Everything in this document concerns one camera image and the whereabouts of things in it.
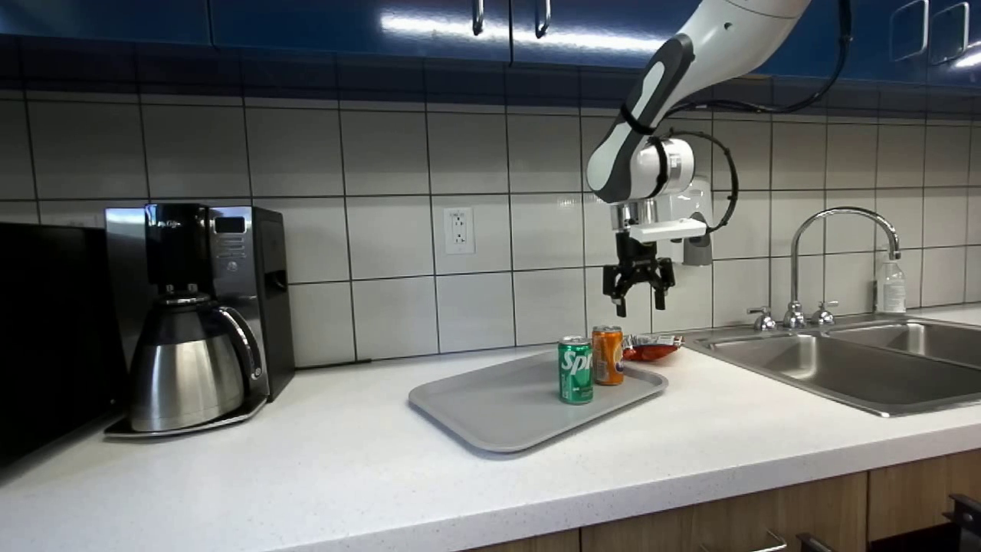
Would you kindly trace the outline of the white wall socket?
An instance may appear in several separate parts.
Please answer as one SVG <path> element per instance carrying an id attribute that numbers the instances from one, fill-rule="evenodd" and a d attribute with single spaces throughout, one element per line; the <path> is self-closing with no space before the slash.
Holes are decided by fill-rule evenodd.
<path id="1" fill-rule="evenodd" d="M 473 255 L 476 252 L 472 207 L 444 209 L 446 255 Z"/>

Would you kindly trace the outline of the black and steel coffee maker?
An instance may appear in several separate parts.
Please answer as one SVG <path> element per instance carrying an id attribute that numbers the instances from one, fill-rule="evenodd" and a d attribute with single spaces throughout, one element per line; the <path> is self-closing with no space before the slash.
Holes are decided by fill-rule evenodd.
<path id="1" fill-rule="evenodd" d="M 155 298 L 169 292 L 201 292 L 245 317 L 259 339 L 269 402 L 274 401 L 297 370 L 283 216 L 254 206 L 184 202 L 108 209 L 104 217 L 130 391 L 134 350 Z M 116 439 L 168 438 L 245 422 L 259 411 L 244 411 L 232 422 L 176 435 L 137 434 L 126 413 L 105 433 Z"/>

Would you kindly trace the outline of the steel coffee carafe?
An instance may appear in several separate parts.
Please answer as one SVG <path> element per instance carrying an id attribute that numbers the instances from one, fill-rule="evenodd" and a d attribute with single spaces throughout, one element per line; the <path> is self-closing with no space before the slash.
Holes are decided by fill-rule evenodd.
<path id="1" fill-rule="evenodd" d="M 218 426 L 270 401 L 259 339 L 245 317 L 201 292 L 153 301 L 130 367 L 127 422 L 137 434 Z"/>

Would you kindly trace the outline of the orange snack bag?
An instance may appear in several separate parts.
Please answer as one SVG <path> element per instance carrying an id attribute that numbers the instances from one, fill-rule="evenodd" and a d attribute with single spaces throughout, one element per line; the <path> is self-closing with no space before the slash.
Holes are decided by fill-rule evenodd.
<path id="1" fill-rule="evenodd" d="M 632 334 L 624 336 L 622 357 L 638 363 L 654 363 L 681 348 L 683 343 L 680 334 Z"/>

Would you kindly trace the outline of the blue cabinet door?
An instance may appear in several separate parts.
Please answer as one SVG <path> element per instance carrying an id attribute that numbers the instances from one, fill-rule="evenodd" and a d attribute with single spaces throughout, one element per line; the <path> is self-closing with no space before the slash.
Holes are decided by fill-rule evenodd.
<path id="1" fill-rule="evenodd" d="M 210 45 L 208 0 L 0 0 L 0 35 Z"/>
<path id="2" fill-rule="evenodd" d="M 535 35 L 535 0 L 510 0 L 513 62 L 519 65 L 644 67 L 683 27 L 700 0 L 551 0 Z"/>
<path id="3" fill-rule="evenodd" d="M 208 0 L 217 47 L 409 58 L 511 59 L 510 2 L 486 0 Z"/>

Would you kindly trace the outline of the green soda can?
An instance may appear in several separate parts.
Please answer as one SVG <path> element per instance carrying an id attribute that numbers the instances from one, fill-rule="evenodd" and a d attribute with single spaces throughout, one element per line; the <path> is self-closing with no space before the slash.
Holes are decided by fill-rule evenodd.
<path id="1" fill-rule="evenodd" d="M 559 398 L 584 405 L 593 399 L 592 343 L 584 336 L 564 336 L 557 344 Z"/>

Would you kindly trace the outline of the wooden cabinet door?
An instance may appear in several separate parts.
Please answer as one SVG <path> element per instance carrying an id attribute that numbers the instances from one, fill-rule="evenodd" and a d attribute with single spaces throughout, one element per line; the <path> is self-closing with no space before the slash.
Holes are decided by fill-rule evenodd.
<path id="1" fill-rule="evenodd" d="M 628 517 L 579 531 L 582 552 L 749 552 L 765 531 L 798 552 L 811 534 L 834 552 L 865 552 L 868 476 L 865 472 Z"/>
<path id="2" fill-rule="evenodd" d="M 950 496 L 981 503 L 981 448 L 868 472 L 868 540 L 946 523 Z"/>

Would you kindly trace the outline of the orange soda can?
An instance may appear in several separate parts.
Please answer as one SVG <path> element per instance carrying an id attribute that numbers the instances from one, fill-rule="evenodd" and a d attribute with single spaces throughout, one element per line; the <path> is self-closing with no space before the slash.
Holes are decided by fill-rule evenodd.
<path id="1" fill-rule="evenodd" d="M 591 337 L 593 382 L 603 386 L 623 384 L 624 334 L 622 328 L 611 325 L 596 325 L 592 328 Z"/>

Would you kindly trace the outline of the chrome tap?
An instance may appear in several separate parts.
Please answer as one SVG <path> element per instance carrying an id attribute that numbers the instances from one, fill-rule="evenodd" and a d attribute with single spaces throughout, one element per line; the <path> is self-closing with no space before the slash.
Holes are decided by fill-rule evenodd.
<path id="1" fill-rule="evenodd" d="M 794 237 L 792 237 L 791 248 L 789 248 L 789 303 L 784 314 L 782 326 L 786 329 L 798 330 L 806 328 L 808 325 L 828 325 L 834 324 L 833 315 L 823 314 L 826 308 L 819 308 L 819 321 L 809 322 L 802 310 L 799 301 L 799 249 L 802 235 L 817 221 L 837 215 L 855 215 L 868 219 L 875 223 L 880 230 L 883 230 L 887 237 L 887 258 L 890 261 L 897 261 L 901 258 L 901 246 L 898 241 L 897 229 L 884 216 L 870 209 L 863 209 L 857 206 L 839 206 L 831 209 L 824 209 L 812 216 L 809 216 L 800 223 Z"/>

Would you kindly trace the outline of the grey plastic tray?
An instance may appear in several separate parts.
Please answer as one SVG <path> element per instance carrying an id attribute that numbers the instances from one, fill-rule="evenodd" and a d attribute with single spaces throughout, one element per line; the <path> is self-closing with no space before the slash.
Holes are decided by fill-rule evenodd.
<path id="1" fill-rule="evenodd" d="M 510 454 L 658 397 L 668 385 L 658 373 L 625 368 L 623 384 L 593 382 L 589 404 L 565 404 L 558 352 L 551 350 L 422 384 L 408 402 L 473 449 Z"/>

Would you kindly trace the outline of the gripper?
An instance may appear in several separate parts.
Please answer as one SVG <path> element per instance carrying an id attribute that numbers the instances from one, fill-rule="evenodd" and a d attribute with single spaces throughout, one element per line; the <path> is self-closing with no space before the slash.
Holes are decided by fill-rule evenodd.
<path id="1" fill-rule="evenodd" d="M 666 310 L 666 297 L 676 285 L 671 258 L 658 256 L 655 242 L 632 238 L 628 232 L 615 233 L 618 262 L 604 265 L 603 294 L 610 298 L 616 317 L 627 317 L 626 296 L 634 285 L 647 283 L 653 292 L 653 307 Z"/>

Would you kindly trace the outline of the black microwave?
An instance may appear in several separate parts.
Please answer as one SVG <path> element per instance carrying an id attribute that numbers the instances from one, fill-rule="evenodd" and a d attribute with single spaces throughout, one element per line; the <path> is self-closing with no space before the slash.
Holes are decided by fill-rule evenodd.
<path id="1" fill-rule="evenodd" d="M 0 469 L 125 401 L 105 231 L 0 222 Z"/>

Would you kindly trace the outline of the blue wall cabinet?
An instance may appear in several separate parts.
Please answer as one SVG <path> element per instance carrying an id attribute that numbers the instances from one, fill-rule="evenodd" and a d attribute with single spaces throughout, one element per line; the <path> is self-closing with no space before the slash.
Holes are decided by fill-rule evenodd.
<path id="1" fill-rule="evenodd" d="M 700 0 L 0 0 L 0 36 L 641 67 Z M 851 0 L 842 77 L 981 92 L 981 0 Z"/>

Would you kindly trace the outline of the steel double sink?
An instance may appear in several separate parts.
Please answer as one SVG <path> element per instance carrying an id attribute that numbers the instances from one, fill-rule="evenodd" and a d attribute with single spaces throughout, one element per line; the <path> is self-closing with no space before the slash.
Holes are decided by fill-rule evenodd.
<path id="1" fill-rule="evenodd" d="M 806 329 L 714 330 L 684 345 L 880 417 L 981 404 L 981 325 L 863 317 Z"/>

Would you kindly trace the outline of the clear plastic bottle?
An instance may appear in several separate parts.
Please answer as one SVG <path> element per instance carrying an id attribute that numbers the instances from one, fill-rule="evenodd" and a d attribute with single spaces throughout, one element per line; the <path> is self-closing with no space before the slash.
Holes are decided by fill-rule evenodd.
<path id="1" fill-rule="evenodd" d="M 890 258 L 882 259 L 876 268 L 874 283 L 874 311 L 879 314 L 905 314 L 905 273 L 898 262 Z"/>

